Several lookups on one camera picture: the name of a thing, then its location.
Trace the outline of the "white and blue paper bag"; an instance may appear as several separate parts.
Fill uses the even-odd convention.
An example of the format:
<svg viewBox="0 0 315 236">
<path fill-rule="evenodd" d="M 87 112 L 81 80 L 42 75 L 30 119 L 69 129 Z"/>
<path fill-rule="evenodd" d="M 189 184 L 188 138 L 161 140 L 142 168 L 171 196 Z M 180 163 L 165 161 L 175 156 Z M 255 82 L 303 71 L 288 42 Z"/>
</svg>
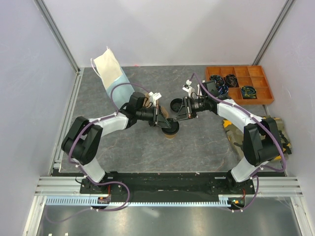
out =
<svg viewBox="0 0 315 236">
<path fill-rule="evenodd" d="M 101 79 L 107 95 L 116 107 L 120 108 L 128 102 L 135 90 L 129 84 L 129 79 L 111 49 L 107 47 L 102 55 L 90 59 L 90 61 L 93 70 Z"/>
</svg>

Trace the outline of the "black plastic cup lid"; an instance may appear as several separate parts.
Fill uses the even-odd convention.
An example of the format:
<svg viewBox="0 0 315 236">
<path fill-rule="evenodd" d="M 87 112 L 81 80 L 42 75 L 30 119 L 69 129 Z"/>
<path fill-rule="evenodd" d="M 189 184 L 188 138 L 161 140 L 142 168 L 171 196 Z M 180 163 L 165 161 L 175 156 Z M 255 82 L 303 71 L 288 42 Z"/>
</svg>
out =
<svg viewBox="0 0 315 236">
<path fill-rule="evenodd" d="M 173 118 L 167 118 L 167 121 L 170 124 L 170 128 L 162 128 L 162 132 L 166 135 L 175 135 L 180 129 L 179 123 L 174 121 Z"/>
</svg>

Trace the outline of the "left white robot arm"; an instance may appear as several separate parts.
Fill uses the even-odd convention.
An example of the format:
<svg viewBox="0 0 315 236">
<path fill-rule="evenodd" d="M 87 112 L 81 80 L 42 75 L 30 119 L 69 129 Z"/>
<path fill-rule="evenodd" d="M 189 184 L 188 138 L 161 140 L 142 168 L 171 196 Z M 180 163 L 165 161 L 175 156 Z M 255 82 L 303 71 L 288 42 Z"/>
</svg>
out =
<svg viewBox="0 0 315 236">
<path fill-rule="evenodd" d="M 103 136 L 128 129 L 138 120 L 147 121 L 149 126 L 172 128 L 171 119 L 164 116 L 161 106 L 145 107 L 146 99 L 144 94 L 134 92 L 127 103 L 109 116 L 95 119 L 77 117 L 66 134 L 62 151 L 92 180 L 91 188 L 96 193 L 104 193 L 108 188 L 108 181 L 104 179 L 106 173 L 95 157 Z"/>
</svg>

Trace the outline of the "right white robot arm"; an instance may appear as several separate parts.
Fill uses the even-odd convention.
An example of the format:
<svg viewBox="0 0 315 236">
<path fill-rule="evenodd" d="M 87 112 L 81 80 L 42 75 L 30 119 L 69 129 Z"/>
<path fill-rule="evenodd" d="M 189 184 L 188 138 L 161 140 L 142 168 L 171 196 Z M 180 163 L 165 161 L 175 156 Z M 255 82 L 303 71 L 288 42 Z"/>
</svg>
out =
<svg viewBox="0 0 315 236">
<path fill-rule="evenodd" d="M 191 80 L 183 90 L 188 93 L 174 118 L 175 121 L 193 119 L 199 112 L 210 111 L 227 119 L 243 134 L 243 158 L 227 173 L 225 187 L 230 193 L 238 193 L 243 182 L 252 178 L 259 169 L 267 167 L 277 156 L 283 155 L 283 148 L 277 123 L 273 118 L 256 116 L 236 104 L 228 95 L 220 95 L 214 82 L 199 84 L 200 94 L 193 96 Z"/>
</svg>

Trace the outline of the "brown paper coffee cup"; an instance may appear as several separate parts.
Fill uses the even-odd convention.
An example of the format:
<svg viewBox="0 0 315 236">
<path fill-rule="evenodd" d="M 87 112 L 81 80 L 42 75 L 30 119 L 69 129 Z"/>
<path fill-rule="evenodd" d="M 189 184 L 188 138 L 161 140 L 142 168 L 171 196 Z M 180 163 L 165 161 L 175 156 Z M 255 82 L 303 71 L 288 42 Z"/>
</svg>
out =
<svg viewBox="0 0 315 236">
<path fill-rule="evenodd" d="M 176 132 L 171 132 L 171 133 L 165 133 L 164 135 L 165 135 L 165 137 L 167 139 L 171 140 L 171 139 L 174 139 L 176 137 L 177 133 Z"/>
</svg>

